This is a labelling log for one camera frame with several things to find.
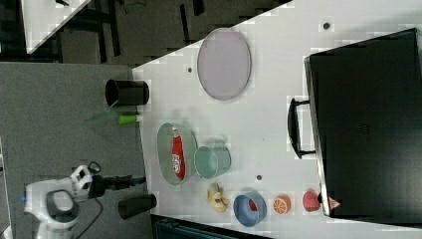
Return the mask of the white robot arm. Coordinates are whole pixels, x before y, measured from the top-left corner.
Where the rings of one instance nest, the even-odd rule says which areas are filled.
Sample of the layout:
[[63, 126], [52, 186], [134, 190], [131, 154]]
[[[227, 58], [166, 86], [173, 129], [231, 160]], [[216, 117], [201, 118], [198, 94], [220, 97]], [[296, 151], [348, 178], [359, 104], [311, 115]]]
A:
[[122, 190], [139, 185], [145, 177], [102, 177], [102, 167], [95, 161], [80, 165], [62, 179], [34, 182], [25, 187], [24, 212], [39, 222], [36, 239], [75, 239], [80, 204], [97, 199], [107, 190]]

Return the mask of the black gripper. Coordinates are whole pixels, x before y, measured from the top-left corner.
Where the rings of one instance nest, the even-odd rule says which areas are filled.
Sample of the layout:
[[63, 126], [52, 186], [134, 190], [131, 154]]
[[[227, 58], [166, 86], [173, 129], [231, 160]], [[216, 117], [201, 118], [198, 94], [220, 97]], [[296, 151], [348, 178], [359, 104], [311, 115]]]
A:
[[133, 185], [142, 184], [144, 182], [144, 177], [133, 178], [131, 175], [115, 177], [94, 175], [93, 182], [89, 190], [89, 199], [101, 197], [107, 190], [127, 189]]

